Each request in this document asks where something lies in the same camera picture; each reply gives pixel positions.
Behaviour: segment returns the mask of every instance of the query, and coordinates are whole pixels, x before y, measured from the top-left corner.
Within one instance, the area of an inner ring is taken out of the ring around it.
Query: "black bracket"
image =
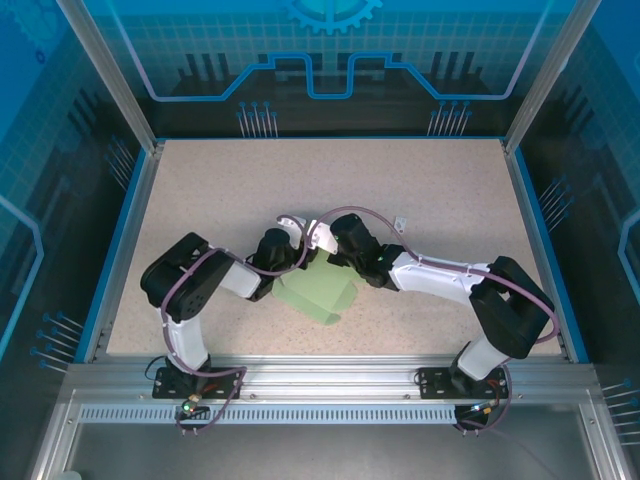
[[[463,395],[451,382],[451,373],[447,367],[419,368],[414,382],[420,387],[422,400],[492,400],[496,398],[496,390],[489,385],[489,380],[498,382],[497,393],[500,399],[509,395],[504,370],[495,368],[480,382],[476,382],[470,395]]]
[[[228,368],[209,368],[208,373],[217,373],[228,370]],[[153,391],[151,396],[158,399],[176,399],[184,400],[193,393],[201,393],[203,400],[210,399],[223,399],[229,398],[231,390],[235,386],[235,382],[240,376],[239,373],[235,375],[226,375],[219,378],[203,378],[196,377],[195,375],[189,375],[187,373],[178,372],[177,369],[170,367],[161,367],[156,371],[156,378],[153,385]],[[196,384],[198,380],[203,381],[203,385],[197,389]],[[234,399],[240,398],[240,390],[238,388]]]

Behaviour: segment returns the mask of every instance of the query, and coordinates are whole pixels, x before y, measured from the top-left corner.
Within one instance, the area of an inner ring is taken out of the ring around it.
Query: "gear logo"
[[[54,0],[0,0],[0,13],[12,14],[22,33],[38,48],[58,32],[56,8]]]
[[[286,0],[289,19],[297,19],[302,28],[311,27],[313,33],[360,28],[363,18],[373,18],[374,8],[382,7],[381,0]]]

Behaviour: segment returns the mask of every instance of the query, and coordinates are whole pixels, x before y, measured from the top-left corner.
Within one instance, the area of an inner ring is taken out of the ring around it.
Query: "floor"
[[[168,141],[125,283],[107,352],[165,351],[142,273],[190,231],[246,256],[275,217],[317,218],[341,205],[407,218],[407,241],[432,257],[472,263],[511,256],[538,272],[498,140]],[[385,227],[365,218],[381,242]],[[419,293],[358,285],[331,326],[272,296],[259,303],[220,289],[203,310],[214,354],[455,354],[481,331],[474,313]],[[555,354],[557,342],[534,348]]]

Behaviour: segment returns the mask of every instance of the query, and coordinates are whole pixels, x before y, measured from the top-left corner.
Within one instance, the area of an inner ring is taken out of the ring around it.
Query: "ventilated metal strip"
[[[173,424],[176,405],[83,405],[80,423]],[[453,405],[232,405],[219,423],[227,425],[419,425],[456,423]],[[186,425],[206,423],[220,409],[209,406]]]

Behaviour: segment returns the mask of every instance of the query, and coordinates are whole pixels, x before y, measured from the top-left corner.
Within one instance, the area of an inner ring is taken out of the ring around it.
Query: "black mounting plate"
[[[461,394],[451,383],[449,368],[419,368],[415,374],[414,381],[420,387],[420,398],[422,400],[492,400],[496,398],[495,390],[487,383],[488,380],[496,380],[500,386],[498,394],[500,399],[505,399],[509,395],[507,379],[504,370],[496,368],[483,381],[477,382],[471,395]]]
[[[228,368],[209,368],[207,371],[209,373],[217,373],[228,370]],[[184,373],[176,373],[175,369],[170,369],[167,367],[161,367],[156,371],[156,378],[153,385],[153,391],[151,396],[153,398],[158,399],[178,399],[184,400],[189,395],[194,393],[192,388],[185,386],[184,380],[185,377],[192,377],[191,375]],[[235,375],[226,375],[224,377],[219,378],[211,378],[204,385],[207,389],[206,392],[202,395],[203,399],[223,399],[226,400],[229,398],[229,394],[234,387],[235,381],[240,376],[239,373]],[[240,398],[240,390],[242,387],[238,388],[238,391],[233,396],[234,399]]]

